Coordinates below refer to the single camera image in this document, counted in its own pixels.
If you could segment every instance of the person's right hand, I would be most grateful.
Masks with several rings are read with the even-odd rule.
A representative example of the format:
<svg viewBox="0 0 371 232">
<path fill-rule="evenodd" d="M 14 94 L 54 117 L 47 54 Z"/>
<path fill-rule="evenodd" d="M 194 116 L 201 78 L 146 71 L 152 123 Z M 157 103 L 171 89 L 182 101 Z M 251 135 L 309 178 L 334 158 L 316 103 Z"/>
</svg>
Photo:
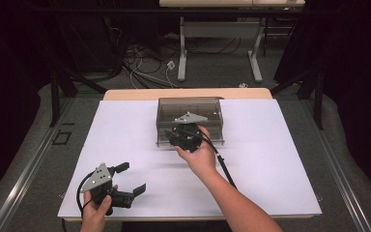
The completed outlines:
<svg viewBox="0 0 371 232">
<path fill-rule="evenodd" d="M 207 129 L 200 126 L 198 128 L 210 139 L 210 133 Z M 203 140 L 200 147 L 193 153 L 189 153 L 179 146 L 175 148 L 179 156 L 188 163 L 188 166 L 198 178 L 201 179 L 205 175 L 216 172 L 214 151 L 206 141 Z"/>
</svg>

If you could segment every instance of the wooden desk top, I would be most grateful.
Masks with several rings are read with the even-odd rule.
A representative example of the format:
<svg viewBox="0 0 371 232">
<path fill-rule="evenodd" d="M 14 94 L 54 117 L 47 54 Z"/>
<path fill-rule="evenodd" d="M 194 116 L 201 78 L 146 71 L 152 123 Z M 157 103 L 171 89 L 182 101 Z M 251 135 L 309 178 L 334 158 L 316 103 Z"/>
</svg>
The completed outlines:
<svg viewBox="0 0 371 232">
<path fill-rule="evenodd" d="M 161 7 L 299 7 L 304 0 L 159 0 Z"/>
<path fill-rule="evenodd" d="M 116 100 L 158 100 L 159 98 L 223 97 L 224 99 L 272 99 L 266 88 L 223 88 L 223 89 L 138 89 L 109 90 L 104 94 L 106 101 Z"/>
</svg>

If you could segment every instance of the white table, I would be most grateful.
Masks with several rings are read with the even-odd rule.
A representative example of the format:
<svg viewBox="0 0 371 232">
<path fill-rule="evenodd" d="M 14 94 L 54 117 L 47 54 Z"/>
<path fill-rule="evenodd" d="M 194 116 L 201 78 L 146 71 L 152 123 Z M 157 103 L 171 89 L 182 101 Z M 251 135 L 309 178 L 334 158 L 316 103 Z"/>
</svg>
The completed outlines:
<svg viewBox="0 0 371 232">
<path fill-rule="evenodd" d="M 159 0 L 161 7 L 177 8 L 287 8 L 302 7 L 304 0 Z M 186 38 L 254 38 L 255 45 L 248 50 L 249 63 L 254 79 L 263 78 L 258 66 L 257 53 L 264 27 L 261 20 L 255 22 L 186 22 L 180 18 L 180 62 L 178 80 L 186 80 Z"/>
<path fill-rule="evenodd" d="M 232 96 L 238 89 L 212 89 L 202 96 Z M 253 89 L 244 90 L 255 93 Z M 101 101 L 81 151 L 58 217 L 79 220 L 75 193 L 81 180 L 102 162 L 115 166 L 128 161 L 130 169 L 115 174 L 119 190 L 132 191 L 146 183 L 131 209 L 115 208 L 108 219 L 208 220 L 224 219 L 210 193 L 173 149 L 157 141 L 157 101 L 148 91 L 122 91 L 123 101 Z M 162 90 L 164 97 L 195 96 L 196 90 Z M 119 98 L 119 91 L 106 99 Z M 321 214 L 318 201 L 300 161 L 276 100 L 221 101 L 225 139 L 218 146 L 239 191 L 275 218 L 309 218 Z"/>
</svg>

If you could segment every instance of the white desk leg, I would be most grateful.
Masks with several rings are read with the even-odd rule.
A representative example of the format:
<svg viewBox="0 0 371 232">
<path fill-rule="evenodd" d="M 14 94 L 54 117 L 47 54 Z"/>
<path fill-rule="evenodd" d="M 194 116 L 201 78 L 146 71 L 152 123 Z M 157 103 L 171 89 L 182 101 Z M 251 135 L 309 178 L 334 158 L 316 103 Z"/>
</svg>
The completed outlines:
<svg viewBox="0 0 371 232">
<path fill-rule="evenodd" d="M 185 36 L 185 20 L 180 17 L 180 63 L 179 63 L 179 75 L 177 79 L 179 81 L 186 80 L 186 36 Z"/>
<path fill-rule="evenodd" d="M 261 37 L 263 34 L 263 30 L 264 30 L 264 27 L 262 26 L 260 22 L 260 27 L 258 28 L 257 40 L 255 41 L 255 45 L 254 45 L 254 51 L 251 51 L 251 50 L 248 51 L 249 63 L 251 64 L 252 73 L 254 74 L 254 79 L 255 79 L 255 82 L 257 83 L 261 83 L 263 81 L 263 78 L 260 72 L 260 67 L 258 66 L 258 62 L 257 62 L 257 54 L 258 54 L 258 49 L 260 47 L 260 41 L 261 41 Z"/>
</svg>

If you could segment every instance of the hand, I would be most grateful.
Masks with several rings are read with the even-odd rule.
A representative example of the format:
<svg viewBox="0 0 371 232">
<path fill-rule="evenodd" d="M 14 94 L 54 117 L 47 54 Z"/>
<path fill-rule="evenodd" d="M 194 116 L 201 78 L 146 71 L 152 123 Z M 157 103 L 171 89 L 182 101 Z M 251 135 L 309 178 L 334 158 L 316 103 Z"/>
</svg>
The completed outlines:
<svg viewBox="0 0 371 232">
<path fill-rule="evenodd" d="M 87 205 L 83 209 L 83 222 L 80 232 L 102 232 L 104 231 L 105 220 L 107 210 L 111 205 L 110 195 L 106 195 L 100 206 L 92 201 L 92 194 L 90 191 L 84 192 L 84 203 Z"/>
<path fill-rule="evenodd" d="M 198 128 L 208 136 L 206 138 L 210 139 L 210 133 L 207 129 L 200 126 Z M 179 146 L 175 148 L 179 156 L 188 163 L 188 166 L 198 178 L 201 179 L 210 173 L 216 172 L 215 155 L 212 147 L 206 141 L 203 140 L 200 147 L 193 153 L 189 153 Z"/>
</svg>

